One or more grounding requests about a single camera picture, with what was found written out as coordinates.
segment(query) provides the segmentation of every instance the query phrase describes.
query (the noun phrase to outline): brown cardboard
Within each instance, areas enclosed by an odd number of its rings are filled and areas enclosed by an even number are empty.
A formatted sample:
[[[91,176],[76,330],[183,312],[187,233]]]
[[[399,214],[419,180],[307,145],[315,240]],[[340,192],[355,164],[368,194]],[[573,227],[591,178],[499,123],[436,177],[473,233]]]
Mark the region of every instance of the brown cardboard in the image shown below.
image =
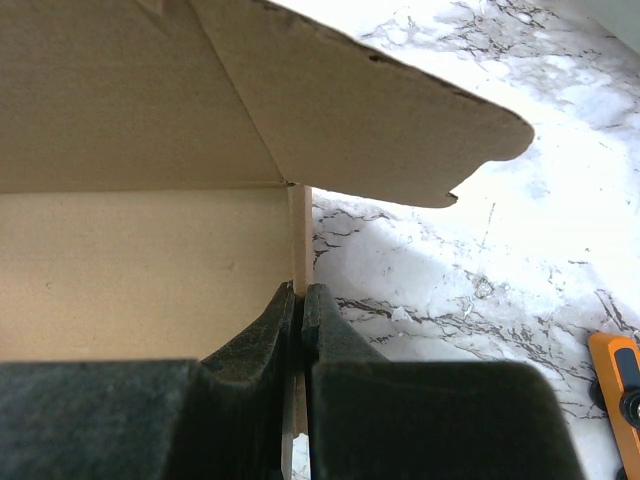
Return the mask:
[[[208,355],[310,281],[292,183],[446,206],[532,139],[263,1],[3,2],[0,32],[0,360]]]
[[[290,182],[445,207],[487,159],[533,139],[515,114],[282,7],[192,3]]]
[[[0,196],[0,360],[208,356],[291,276],[284,189]]]

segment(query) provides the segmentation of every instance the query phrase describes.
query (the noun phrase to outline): white marble surface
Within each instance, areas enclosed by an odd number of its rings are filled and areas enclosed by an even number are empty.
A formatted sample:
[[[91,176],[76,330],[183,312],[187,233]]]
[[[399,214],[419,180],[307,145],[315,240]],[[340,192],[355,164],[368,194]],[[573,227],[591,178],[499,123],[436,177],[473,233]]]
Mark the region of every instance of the white marble surface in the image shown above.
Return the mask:
[[[578,0],[282,3],[534,125],[523,156],[485,164],[445,210],[315,192],[317,281],[391,359],[536,366],[587,477],[613,478],[586,339],[640,338],[640,56]]]

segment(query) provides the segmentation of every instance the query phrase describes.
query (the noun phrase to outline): marble countertop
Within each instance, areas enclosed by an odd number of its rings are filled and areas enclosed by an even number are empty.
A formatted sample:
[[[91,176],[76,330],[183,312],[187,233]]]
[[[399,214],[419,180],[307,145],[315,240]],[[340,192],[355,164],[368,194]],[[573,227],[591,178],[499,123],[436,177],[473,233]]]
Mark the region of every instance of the marble countertop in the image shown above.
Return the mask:
[[[391,359],[537,367],[587,478],[613,478],[586,339],[640,340],[640,56],[578,0],[281,3],[535,127],[524,155],[482,166],[448,209],[316,191],[316,280]]]

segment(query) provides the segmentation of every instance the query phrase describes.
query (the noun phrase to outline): box lid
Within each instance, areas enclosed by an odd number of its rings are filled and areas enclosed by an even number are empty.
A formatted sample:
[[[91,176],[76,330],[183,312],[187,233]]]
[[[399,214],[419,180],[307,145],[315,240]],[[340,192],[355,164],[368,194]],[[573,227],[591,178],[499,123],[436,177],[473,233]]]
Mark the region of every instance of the box lid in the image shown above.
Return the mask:
[[[533,138],[262,0],[4,2],[0,32],[0,192],[295,182],[439,207]]]

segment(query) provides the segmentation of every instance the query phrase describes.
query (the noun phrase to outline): cardboard edge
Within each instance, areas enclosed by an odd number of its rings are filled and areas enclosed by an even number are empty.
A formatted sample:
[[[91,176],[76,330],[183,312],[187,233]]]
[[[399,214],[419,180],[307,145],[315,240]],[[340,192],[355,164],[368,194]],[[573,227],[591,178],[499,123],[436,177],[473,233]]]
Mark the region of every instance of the cardboard edge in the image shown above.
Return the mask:
[[[311,187],[290,185],[288,194],[293,289],[298,298],[304,298],[307,294],[307,287],[313,283]]]
[[[505,113],[507,113],[512,118],[514,118],[517,122],[519,122],[524,129],[528,130],[527,136],[526,136],[526,140],[525,140],[525,136],[524,135],[522,136],[523,142],[521,142],[520,148],[515,148],[510,153],[505,153],[502,156],[498,155],[496,158],[491,158],[488,160],[497,160],[497,161],[512,160],[518,157],[519,155],[521,155],[522,153],[524,153],[529,147],[529,145],[531,145],[531,143],[535,139],[535,131],[533,129],[533,126],[529,122],[527,122],[521,115],[514,112],[510,108],[505,107],[501,103],[498,103],[498,101],[496,100],[488,99],[488,98],[476,95],[475,93],[465,90],[461,87],[458,87],[454,83],[444,80],[434,74],[420,70],[419,68],[411,66],[407,63],[403,63],[400,60],[397,60],[389,56],[388,54],[384,53],[381,50],[364,45],[358,42],[357,40],[355,40],[354,38],[346,35],[345,33],[342,33],[331,26],[328,26],[316,20],[313,20],[312,18],[307,17],[302,13],[296,12],[294,10],[290,10],[281,5],[271,3],[269,0],[249,0],[249,1],[261,5],[262,8],[264,8],[264,10],[266,10],[267,12],[286,16],[287,18],[285,20],[285,23],[292,24],[295,21],[299,21],[303,23],[304,25],[306,25],[307,27],[310,27],[315,32],[315,34],[317,35],[320,41],[333,43],[334,45],[337,45],[340,48],[351,48],[351,49],[360,51],[363,54],[363,56],[368,57],[371,62],[377,64],[380,68],[394,68],[394,69],[397,69],[400,73],[416,79],[423,79],[426,77],[430,81],[433,81],[436,84],[438,84],[443,90],[447,91],[448,93],[461,97],[463,101],[469,101],[478,105],[486,105],[488,107],[493,107],[493,108],[501,108]]]
[[[312,191],[306,185],[290,185],[289,210],[291,222],[291,252],[293,288],[297,297],[297,310],[304,308],[307,288],[313,283],[313,218],[311,216]],[[307,424],[307,394],[304,362],[299,356],[294,364],[293,438],[309,433]]]

